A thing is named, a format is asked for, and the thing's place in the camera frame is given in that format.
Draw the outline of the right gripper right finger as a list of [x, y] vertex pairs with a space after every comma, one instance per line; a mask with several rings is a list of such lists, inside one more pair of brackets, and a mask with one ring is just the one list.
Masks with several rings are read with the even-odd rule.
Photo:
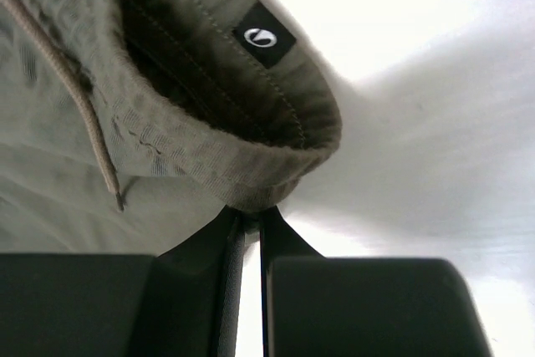
[[441, 258], [327, 258], [262, 212], [266, 356], [488, 356], [469, 289]]

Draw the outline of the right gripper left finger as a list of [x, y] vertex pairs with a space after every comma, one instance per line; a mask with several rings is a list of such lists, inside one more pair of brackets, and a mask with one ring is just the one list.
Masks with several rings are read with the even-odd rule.
[[159, 257], [1, 256], [4, 356], [232, 356], [242, 223], [223, 209]]

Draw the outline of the olive green shorts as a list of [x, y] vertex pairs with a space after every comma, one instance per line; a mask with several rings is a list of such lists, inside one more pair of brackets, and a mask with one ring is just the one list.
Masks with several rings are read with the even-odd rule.
[[277, 205], [339, 147], [260, 0], [1, 0], [1, 249], [160, 255]]

